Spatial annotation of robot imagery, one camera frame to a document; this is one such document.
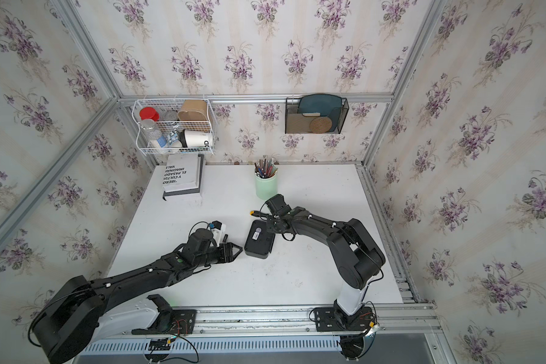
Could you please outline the black handled screwdriver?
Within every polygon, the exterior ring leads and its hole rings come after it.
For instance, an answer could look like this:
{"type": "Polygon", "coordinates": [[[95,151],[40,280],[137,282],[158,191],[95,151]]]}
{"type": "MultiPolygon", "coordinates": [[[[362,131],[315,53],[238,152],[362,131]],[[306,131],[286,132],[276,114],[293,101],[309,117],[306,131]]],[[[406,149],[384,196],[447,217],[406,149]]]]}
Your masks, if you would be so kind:
{"type": "Polygon", "coordinates": [[[269,214],[258,211],[258,210],[251,211],[250,215],[255,217],[255,218],[268,218],[269,217],[269,214]]]}

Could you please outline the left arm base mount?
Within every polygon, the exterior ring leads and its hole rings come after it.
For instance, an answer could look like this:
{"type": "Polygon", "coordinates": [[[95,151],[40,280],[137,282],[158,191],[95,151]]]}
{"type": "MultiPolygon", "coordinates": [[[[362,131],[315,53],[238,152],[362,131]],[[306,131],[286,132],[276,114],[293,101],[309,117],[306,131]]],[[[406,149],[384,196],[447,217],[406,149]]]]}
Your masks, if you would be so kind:
{"type": "Polygon", "coordinates": [[[175,309],[159,294],[151,294],[147,300],[155,307],[157,316],[148,327],[132,330],[132,335],[189,335],[194,332],[195,309],[175,309]]]}

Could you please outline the black square alarm clock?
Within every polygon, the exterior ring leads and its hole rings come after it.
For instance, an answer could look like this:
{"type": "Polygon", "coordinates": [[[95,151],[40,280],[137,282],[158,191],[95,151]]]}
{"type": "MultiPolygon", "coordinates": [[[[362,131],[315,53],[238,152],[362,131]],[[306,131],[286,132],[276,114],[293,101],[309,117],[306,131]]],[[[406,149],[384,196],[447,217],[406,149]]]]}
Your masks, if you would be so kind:
{"type": "Polygon", "coordinates": [[[265,221],[256,220],[250,226],[250,231],[244,245],[247,256],[267,259],[272,252],[275,234],[267,229],[265,221]]]}

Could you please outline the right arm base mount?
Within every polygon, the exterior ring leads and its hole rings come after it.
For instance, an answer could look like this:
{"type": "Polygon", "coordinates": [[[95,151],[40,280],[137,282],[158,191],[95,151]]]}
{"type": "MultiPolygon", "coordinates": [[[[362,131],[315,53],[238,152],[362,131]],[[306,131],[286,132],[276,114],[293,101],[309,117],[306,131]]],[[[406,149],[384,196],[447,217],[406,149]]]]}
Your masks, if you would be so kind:
{"type": "Polygon", "coordinates": [[[366,332],[378,324],[371,306],[363,304],[353,315],[347,315],[337,303],[330,307],[316,307],[309,313],[317,332],[366,332]]]}

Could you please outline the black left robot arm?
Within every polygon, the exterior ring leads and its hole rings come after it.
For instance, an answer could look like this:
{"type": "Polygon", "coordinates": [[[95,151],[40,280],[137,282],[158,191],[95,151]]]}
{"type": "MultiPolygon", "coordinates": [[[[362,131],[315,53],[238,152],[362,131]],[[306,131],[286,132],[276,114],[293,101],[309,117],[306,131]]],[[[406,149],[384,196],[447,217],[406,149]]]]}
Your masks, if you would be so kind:
{"type": "Polygon", "coordinates": [[[50,363],[65,363],[92,342],[122,332],[176,332],[174,309],[155,291],[233,262],[242,251],[232,242],[218,243],[210,228],[199,228],[171,253],[140,268],[95,280],[74,277],[33,318],[28,341],[50,363]]]}

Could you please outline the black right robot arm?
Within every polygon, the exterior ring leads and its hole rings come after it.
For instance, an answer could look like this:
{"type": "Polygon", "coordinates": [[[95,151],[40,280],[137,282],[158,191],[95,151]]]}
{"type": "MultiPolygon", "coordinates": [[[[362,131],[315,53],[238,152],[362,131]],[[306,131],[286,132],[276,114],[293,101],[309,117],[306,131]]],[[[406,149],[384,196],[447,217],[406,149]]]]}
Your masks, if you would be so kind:
{"type": "Polygon", "coordinates": [[[334,303],[335,318],[345,325],[360,317],[369,286],[385,277],[382,267],[386,263],[385,254],[364,224],[356,218],[334,221],[300,206],[291,208],[281,194],[263,206],[268,212],[258,210],[250,215],[265,221],[269,232],[280,234],[286,241],[305,236],[329,249],[344,282],[334,303]]]}

